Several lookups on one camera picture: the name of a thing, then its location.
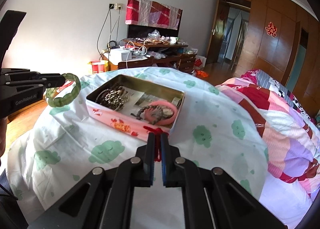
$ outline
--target white wall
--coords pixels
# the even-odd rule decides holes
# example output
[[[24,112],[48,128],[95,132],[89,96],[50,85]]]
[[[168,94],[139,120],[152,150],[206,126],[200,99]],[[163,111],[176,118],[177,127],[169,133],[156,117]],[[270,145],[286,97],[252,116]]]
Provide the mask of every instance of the white wall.
[[[228,17],[235,18],[238,15],[239,11],[240,11],[239,9],[230,8]],[[249,20],[250,13],[245,12],[245,11],[241,11],[241,14],[239,13],[239,15],[236,17],[236,20],[234,22],[233,29],[231,32],[228,50],[226,53],[226,58],[228,58],[230,60],[232,60],[233,52],[236,48],[236,43],[237,43],[237,39],[238,39],[238,35],[239,35],[239,29],[240,29],[240,25],[241,25],[241,16],[243,19]]]
[[[179,36],[206,52],[211,34],[216,0],[154,0],[183,9]],[[127,0],[8,0],[0,12],[27,12],[17,35],[4,58],[3,67],[29,68],[42,73],[71,72],[87,74],[86,63],[97,60],[97,37],[108,11],[109,3]],[[118,11],[112,11],[116,21]],[[121,12],[119,37],[126,37],[125,9]],[[109,36],[109,20],[100,38],[100,50]]]

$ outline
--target desk drawer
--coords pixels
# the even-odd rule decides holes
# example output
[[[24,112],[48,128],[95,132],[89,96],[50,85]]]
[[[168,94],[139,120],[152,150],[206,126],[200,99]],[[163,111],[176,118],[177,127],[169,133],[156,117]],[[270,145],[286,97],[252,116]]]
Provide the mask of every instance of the desk drawer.
[[[128,68],[152,66],[152,58],[137,61],[128,61]],[[127,68],[126,62],[119,62],[118,69]]]
[[[193,71],[193,65],[188,66],[188,67],[179,68],[179,71],[184,72],[184,73],[191,73]]]
[[[167,56],[166,58],[161,58],[161,59],[154,59],[152,63],[153,64],[158,64],[158,63],[170,63],[170,62],[179,62],[180,61],[180,57],[177,56]]]
[[[182,59],[180,61],[179,68],[183,68],[183,67],[187,67],[187,66],[193,66],[195,61],[196,61],[195,58],[193,58],[193,59]]]
[[[184,60],[184,59],[193,59],[193,58],[196,58],[196,55],[181,54],[180,58],[181,58],[181,60]]]

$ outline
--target mug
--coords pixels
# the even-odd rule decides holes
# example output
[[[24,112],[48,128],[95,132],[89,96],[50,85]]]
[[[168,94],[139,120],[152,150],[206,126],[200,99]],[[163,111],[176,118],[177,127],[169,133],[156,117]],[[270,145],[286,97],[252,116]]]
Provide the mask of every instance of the mug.
[[[177,41],[179,40],[178,37],[170,37],[170,44],[175,45],[177,43]]]

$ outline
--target pink bangle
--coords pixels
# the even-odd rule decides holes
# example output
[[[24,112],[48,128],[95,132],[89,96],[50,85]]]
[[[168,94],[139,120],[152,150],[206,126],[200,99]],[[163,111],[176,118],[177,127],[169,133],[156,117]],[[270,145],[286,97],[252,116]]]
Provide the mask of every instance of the pink bangle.
[[[162,100],[153,101],[152,103],[149,103],[148,105],[149,106],[152,106],[152,105],[163,105],[163,106],[166,106],[167,108],[169,108],[169,109],[171,109],[173,111],[172,117],[170,117],[169,119],[161,120],[161,121],[157,122],[156,125],[169,125],[169,124],[174,122],[174,120],[176,119],[176,117],[178,115],[178,109],[172,103],[169,103],[168,101],[162,101]],[[152,109],[147,109],[147,110],[144,111],[144,117],[148,122],[153,122],[156,119],[156,118],[151,116],[151,112],[152,111],[153,111]]]

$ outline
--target white box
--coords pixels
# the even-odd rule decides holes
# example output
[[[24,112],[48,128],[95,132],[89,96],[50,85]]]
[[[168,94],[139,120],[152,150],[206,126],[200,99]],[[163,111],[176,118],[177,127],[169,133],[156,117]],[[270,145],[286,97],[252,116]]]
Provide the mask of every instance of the white box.
[[[131,51],[115,48],[110,50],[110,61],[117,65],[121,61],[128,61],[132,59]]]

